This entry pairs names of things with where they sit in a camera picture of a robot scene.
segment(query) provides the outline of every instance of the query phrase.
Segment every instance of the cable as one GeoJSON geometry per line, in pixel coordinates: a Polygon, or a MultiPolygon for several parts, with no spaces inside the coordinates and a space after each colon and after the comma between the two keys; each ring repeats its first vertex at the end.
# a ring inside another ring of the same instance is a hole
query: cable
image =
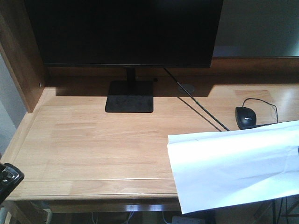
{"type": "Polygon", "coordinates": [[[281,198],[281,202],[280,202],[280,207],[279,207],[279,213],[278,213],[278,217],[277,217],[277,221],[276,224],[279,223],[279,218],[280,218],[280,214],[281,214],[281,209],[282,209],[282,202],[283,202],[283,197],[281,198]]]}
{"type": "Polygon", "coordinates": [[[164,70],[170,75],[171,78],[185,91],[185,93],[188,94],[189,97],[204,111],[206,112],[211,118],[213,118],[221,127],[223,127],[226,131],[229,131],[227,127],[225,127],[224,124],[222,124],[216,117],[214,117],[206,108],[204,108],[182,85],[181,83],[178,82],[178,80],[166,69],[164,70]]]}
{"type": "Polygon", "coordinates": [[[121,223],[121,224],[128,224],[129,223],[129,221],[130,221],[130,219],[132,218],[132,216],[134,215],[134,212],[132,211],[132,212],[130,212],[130,214],[129,214],[129,217],[127,218],[127,220],[126,221],[124,221],[123,223],[121,223]]]}
{"type": "Polygon", "coordinates": [[[262,99],[258,99],[258,98],[247,98],[247,99],[244,100],[242,107],[244,107],[245,102],[246,102],[247,100],[249,100],[249,99],[259,100],[259,101],[262,101],[262,102],[264,102],[264,103],[266,103],[266,104],[269,104],[269,105],[271,105],[272,107],[274,107],[274,108],[275,108],[275,113],[276,113],[276,123],[278,123],[278,112],[277,112],[277,107],[276,107],[274,104],[271,104],[271,103],[269,103],[269,102],[267,102],[267,101],[264,101],[264,100],[262,100],[262,99]]]}
{"type": "Polygon", "coordinates": [[[98,224],[99,223],[99,214],[97,215],[97,221],[94,221],[93,212],[92,212],[92,221],[93,221],[93,224],[98,224]]]}
{"type": "Polygon", "coordinates": [[[162,217],[163,217],[163,221],[165,222],[165,224],[171,224],[171,223],[168,223],[164,217],[164,212],[162,211],[162,217]]]}

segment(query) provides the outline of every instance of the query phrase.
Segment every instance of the monitor screen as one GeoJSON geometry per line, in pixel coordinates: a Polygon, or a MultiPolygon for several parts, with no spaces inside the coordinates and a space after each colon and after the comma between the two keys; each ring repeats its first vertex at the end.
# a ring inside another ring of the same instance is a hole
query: monitor screen
{"type": "Polygon", "coordinates": [[[223,0],[25,0],[46,66],[210,67],[223,0]]]}

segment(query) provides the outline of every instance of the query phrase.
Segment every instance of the wooden side panel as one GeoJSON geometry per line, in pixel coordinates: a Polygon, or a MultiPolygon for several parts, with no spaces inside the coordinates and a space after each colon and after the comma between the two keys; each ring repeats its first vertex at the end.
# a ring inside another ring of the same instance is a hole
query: wooden side panel
{"type": "Polygon", "coordinates": [[[0,53],[28,112],[43,92],[47,70],[22,0],[0,0],[0,53]]]}

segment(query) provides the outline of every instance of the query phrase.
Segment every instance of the power strip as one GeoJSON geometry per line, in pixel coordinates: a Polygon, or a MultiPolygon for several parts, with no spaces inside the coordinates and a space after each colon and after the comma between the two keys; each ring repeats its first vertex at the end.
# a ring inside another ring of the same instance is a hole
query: power strip
{"type": "Polygon", "coordinates": [[[204,219],[173,216],[172,224],[206,224],[204,219]]]}

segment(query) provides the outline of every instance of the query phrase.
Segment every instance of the black cable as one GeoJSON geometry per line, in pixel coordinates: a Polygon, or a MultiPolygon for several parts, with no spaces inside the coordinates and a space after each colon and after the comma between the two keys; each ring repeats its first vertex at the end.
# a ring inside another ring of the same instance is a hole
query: black cable
{"type": "Polygon", "coordinates": [[[289,217],[288,217],[288,197],[285,197],[285,218],[286,223],[289,224],[289,217]]]}
{"type": "Polygon", "coordinates": [[[282,209],[282,202],[283,202],[283,197],[281,198],[281,202],[280,202],[280,207],[279,207],[279,212],[278,212],[278,217],[277,217],[277,221],[276,224],[279,223],[279,218],[280,218],[280,214],[281,214],[281,209],[282,209]]]}
{"type": "Polygon", "coordinates": [[[216,117],[214,117],[206,108],[204,108],[182,85],[178,82],[178,80],[166,69],[164,70],[173,78],[173,80],[188,94],[189,97],[204,111],[206,112],[211,118],[213,118],[221,127],[223,127],[226,131],[230,131],[224,124],[222,124],[216,117]]]}
{"type": "Polygon", "coordinates": [[[274,104],[271,104],[271,103],[269,103],[269,102],[267,102],[267,101],[265,101],[265,100],[258,99],[258,98],[247,98],[247,99],[244,100],[242,107],[244,107],[245,102],[246,102],[247,100],[249,100],[249,99],[259,100],[259,101],[262,101],[262,102],[264,102],[264,103],[266,103],[266,104],[268,104],[268,105],[273,106],[273,107],[275,108],[275,113],[276,113],[276,123],[278,123],[278,112],[277,112],[277,107],[276,107],[274,104]]]}

